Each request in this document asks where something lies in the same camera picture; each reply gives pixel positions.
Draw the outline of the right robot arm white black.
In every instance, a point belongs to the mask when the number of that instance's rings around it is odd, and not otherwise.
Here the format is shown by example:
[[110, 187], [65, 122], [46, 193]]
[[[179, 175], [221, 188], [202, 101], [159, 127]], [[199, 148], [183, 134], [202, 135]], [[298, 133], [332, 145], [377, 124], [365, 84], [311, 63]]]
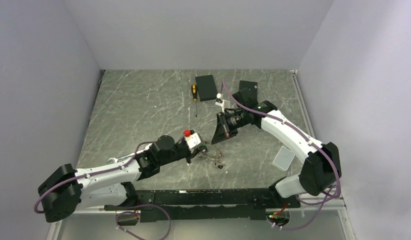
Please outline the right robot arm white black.
[[289, 197], [299, 194], [317, 196], [330, 185], [340, 183], [342, 176], [339, 149], [333, 142], [321, 141], [306, 134], [268, 100], [258, 102], [248, 88], [231, 96], [237, 107], [226, 107], [223, 95], [216, 95], [215, 104], [222, 108], [212, 144], [235, 137], [238, 129], [248, 124], [271, 134], [283, 143], [301, 162], [300, 173], [284, 177], [271, 186], [269, 202], [276, 208], [288, 202]]

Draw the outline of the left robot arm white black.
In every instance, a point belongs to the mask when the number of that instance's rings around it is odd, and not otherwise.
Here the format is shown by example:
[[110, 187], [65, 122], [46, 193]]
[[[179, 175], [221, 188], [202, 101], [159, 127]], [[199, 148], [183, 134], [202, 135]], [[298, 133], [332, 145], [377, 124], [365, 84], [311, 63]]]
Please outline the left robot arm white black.
[[38, 187], [39, 198], [33, 211], [54, 223], [90, 207], [131, 210], [138, 201], [134, 182], [150, 178], [162, 166], [182, 159], [190, 165], [193, 158], [205, 151], [207, 144], [192, 132], [179, 140], [162, 135], [155, 141], [141, 142], [126, 159], [98, 167], [73, 168], [70, 163], [63, 164]]

